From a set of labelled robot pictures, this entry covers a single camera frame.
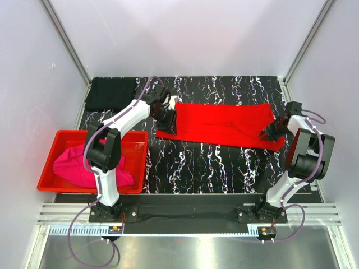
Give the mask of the red t shirt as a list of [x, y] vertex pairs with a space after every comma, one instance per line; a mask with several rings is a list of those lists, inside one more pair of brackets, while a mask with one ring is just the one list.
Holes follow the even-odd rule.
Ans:
[[270, 104], [209, 105], [177, 103], [177, 134], [160, 130], [158, 138], [223, 146], [280, 150], [286, 139], [277, 142], [260, 138], [261, 131], [274, 121]]

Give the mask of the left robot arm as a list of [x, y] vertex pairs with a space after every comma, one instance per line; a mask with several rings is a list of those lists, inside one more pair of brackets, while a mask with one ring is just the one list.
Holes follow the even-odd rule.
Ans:
[[91, 213], [110, 222], [121, 216], [119, 191], [117, 190], [116, 167], [121, 161], [121, 141], [140, 121], [152, 117], [158, 130], [177, 134], [177, 110], [179, 97], [171, 95], [164, 86], [156, 84], [140, 91], [123, 111], [102, 123], [89, 125], [83, 153], [84, 168], [94, 176], [97, 199], [91, 206]]

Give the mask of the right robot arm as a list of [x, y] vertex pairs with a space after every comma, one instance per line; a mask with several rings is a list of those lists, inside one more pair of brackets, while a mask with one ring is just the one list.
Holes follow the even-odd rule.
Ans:
[[294, 139], [285, 161], [285, 172], [251, 211], [257, 221], [270, 222], [284, 216], [285, 203], [302, 187], [323, 179], [328, 171], [335, 138], [322, 133], [313, 124], [313, 121], [325, 124], [325, 119], [312, 119], [304, 112], [301, 103], [290, 101], [284, 114], [260, 133], [261, 140], [265, 141], [277, 142], [289, 133]]

